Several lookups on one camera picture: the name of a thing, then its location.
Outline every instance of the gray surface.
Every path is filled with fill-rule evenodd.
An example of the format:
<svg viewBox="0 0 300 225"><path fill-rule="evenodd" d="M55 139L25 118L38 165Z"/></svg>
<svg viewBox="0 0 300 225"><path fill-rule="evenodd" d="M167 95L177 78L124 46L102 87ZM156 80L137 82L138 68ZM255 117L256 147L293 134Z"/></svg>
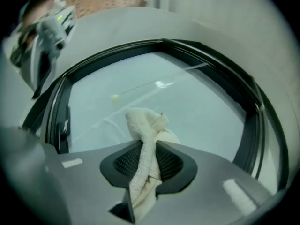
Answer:
<svg viewBox="0 0 300 225"><path fill-rule="evenodd" d="M277 206L280 203L280 201L285 196L285 194L286 194L286 189L280 190L278 193L272 196L268 201L266 201L259 209L251 213L249 216L234 222L232 225L253 225L259 219L261 219L262 216L264 216L268 211L275 208L275 206Z"/></svg>
<svg viewBox="0 0 300 225"><path fill-rule="evenodd" d="M227 179L236 179L259 205L270 197L262 185L227 160L186 146L167 144L196 161L197 175L182 192L160 195L154 208L140 224L182 225L201 222L217 225L242 218L242 214L222 187L222 182ZM112 187L99 169L103 158L124 146L128 145L59 155L61 161L76 158L83 160L83 164L67 169L58 168L57 162L49 165L50 171L60 181L65 192L72 224L126 224L108 212L121 202L124 190Z"/></svg>

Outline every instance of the white towel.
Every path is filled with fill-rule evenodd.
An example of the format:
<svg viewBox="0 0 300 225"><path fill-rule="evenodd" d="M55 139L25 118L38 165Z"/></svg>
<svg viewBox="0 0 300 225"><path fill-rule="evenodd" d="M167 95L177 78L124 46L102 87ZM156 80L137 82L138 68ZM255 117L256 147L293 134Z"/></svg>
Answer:
<svg viewBox="0 0 300 225"><path fill-rule="evenodd" d="M156 159L156 141L180 143L174 133L166 129L166 114L149 108L131 108L126 113L129 132L134 140L141 140L140 160L137 171L129 184L135 222L138 223L156 202L155 188L161 184Z"/></svg>

